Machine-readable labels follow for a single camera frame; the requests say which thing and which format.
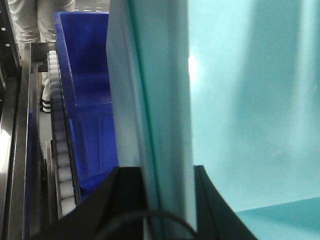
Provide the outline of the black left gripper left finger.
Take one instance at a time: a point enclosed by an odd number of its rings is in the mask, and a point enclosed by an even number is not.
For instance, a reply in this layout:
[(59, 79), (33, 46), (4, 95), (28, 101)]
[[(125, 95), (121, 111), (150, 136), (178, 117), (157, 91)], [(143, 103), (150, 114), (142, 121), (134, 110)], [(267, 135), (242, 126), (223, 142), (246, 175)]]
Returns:
[(93, 240), (115, 217), (147, 209), (139, 167), (115, 167), (99, 187), (79, 206), (34, 240)]

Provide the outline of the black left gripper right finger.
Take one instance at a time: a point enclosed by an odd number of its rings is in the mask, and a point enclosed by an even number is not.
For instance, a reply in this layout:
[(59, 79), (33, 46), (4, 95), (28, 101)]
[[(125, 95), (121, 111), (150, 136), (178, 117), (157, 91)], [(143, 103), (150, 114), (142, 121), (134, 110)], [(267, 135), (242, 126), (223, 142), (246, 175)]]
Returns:
[(194, 167), (199, 240), (255, 240), (210, 180), (204, 166)]

